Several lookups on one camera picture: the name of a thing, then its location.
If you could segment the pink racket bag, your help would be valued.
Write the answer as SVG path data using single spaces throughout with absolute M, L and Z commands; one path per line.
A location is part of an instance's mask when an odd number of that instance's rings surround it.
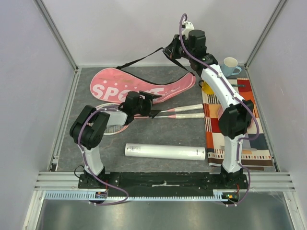
M 144 91 L 159 95 L 160 97 L 153 101 L 157 104 L 173 98 L 195 85 L 196 77 L 192 72 L 184 74 L 173 82 L 157 84 L 123 70 L 141 60 L 143 58 L 116 68 L 106 68 L 96 73 L 90 83 L 92 96 L 104 102 L 120 104 L 125 101 L 128 92 Z

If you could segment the pink dotted plate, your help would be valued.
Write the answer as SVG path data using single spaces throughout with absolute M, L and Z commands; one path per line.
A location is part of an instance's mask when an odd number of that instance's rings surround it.
M 219 109 L 217 110 L 217 119 L 218 120 L 220 120 L 222 114 L 223 114 L 223 108 L 220 106 Z M 253 125 L 253 123 L 254 123 L 253 118 L 251 118 L 251 121 L 248 124 L 248 128 L 250 128 Z

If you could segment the yellow mug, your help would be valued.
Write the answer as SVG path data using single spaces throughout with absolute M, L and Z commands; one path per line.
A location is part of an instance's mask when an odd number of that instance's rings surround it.
M 198 85 L 199 85 L 199 87 L 201 87 L 202 91 L 203 91 L 205 94 L 214 95 L 213 90 L 211 89 L 211 87 L 209 86 L 209 84 L 206 83 L 205 81 L 199 80 Z

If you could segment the silver fork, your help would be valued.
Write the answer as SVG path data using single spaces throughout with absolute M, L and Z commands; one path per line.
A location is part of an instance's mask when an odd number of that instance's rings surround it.
M 242 148 L 242 151 L 250 151 L 250 152 L 253 152 L 253 151 L 257 151 L 257 149 L 255 149 L 255 148 Z

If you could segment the orange patchwork cloth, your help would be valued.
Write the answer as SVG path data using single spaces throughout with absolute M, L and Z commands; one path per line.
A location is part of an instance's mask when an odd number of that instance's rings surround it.
M 273 166 L 272 157 L 267 145 L 264 131 L 261 125 L 258 108 L 254 94 L 247 78 L 230 79 L 231 84 L 244 84 L 245 88 L 234 89 L 246 100 L 254 103 L 254 116 L 259 125 L 259 136 L 256 140 L 244 140 L 242 148 L 255 148 L 257 151 L 242 151 L 242 164 L 251 169 L 263 170 L 264 167 Z M 205 130 L 207 139 L 207 157 L 210 166 L 219 167 L 224 160 L 224 136 L 218 127 L 217 110 L 220 102 L 216 95 L 208 95 L 202 91 L 202 100 L 205 114 Z

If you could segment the white shuttlecock tube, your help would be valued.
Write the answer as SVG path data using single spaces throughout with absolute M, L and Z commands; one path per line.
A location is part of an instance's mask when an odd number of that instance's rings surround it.
M 157 159 L 204 161 L 206 159 L 206 149 L 205 147 L 127 143 L 125 146 L 125 156 L 142 157 L 142 158 L 157 158 Z

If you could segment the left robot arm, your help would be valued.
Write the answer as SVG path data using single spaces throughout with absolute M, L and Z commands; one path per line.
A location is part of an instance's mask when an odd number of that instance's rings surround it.
M 155 99 L 161 95 L 144 91 L 128 92 L 119 105 L 106 105 L 101 109 L 86 105 L 70 128 L 70 136 L 79 146 L 85 171 L 91 174 L 89 184 L 101 188 L 105 184 L 105 167 L 101 161 L 99 144 L 107 127 L 127 126 L 136 115 L 154 118 L 160 111 L 153 110 Z

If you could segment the light blue mug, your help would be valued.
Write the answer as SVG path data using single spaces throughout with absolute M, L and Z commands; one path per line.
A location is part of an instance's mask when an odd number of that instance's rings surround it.
M 238 75 L 242 71 L 242 68 L 238 65 L 237 59 L 233 57 L 226 57 L 223 65 L 221 66 L 221 70 L 224 76 L 228 78 L 233 75 Z

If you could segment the pink badminton racket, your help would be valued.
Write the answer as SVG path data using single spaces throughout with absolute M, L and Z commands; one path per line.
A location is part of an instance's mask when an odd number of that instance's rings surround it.
M 162 110 L 157 116 L 159 116 L 159 115 L 174 115 L 174 114 L 179 114 L 179 112 L 194 111 L 194 110 L 202 110 L 201 113 L 204 113 L 203 104 L 181 106 L 181 107 L 170 108 L 170 109 L 167 109 L 167 110 Z
M 195 119 L 195 118 L 204 118 L 204 113 L 193 113 L 193 114 L 174 114 L 174 115 L 159 115 L 156 116 L 155 119 L 158 118 L 171 118 L 171 119 Z M 129 125 L 113 125 L 107 126 L 104 135 L 115 135 L 118 134 L 125 129 L 128 128 Z

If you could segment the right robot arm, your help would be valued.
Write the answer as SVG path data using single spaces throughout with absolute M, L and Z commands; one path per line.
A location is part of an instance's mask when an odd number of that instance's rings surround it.
M 163 53 L 172 62 L 187 59 L 190 67 L 210 86 L 219 100 L 223 113 L 218 119 L 218 127 L 224 136 L 225 150 L 219 181 L 222 187 L 232 188 L 243 173 L 242 144 L 251 121 L 255 119 L 254 103 L 235 91 L 216 58 L 207 52 L 204 31 L 189 29 L 184 33 L 180 29 Z

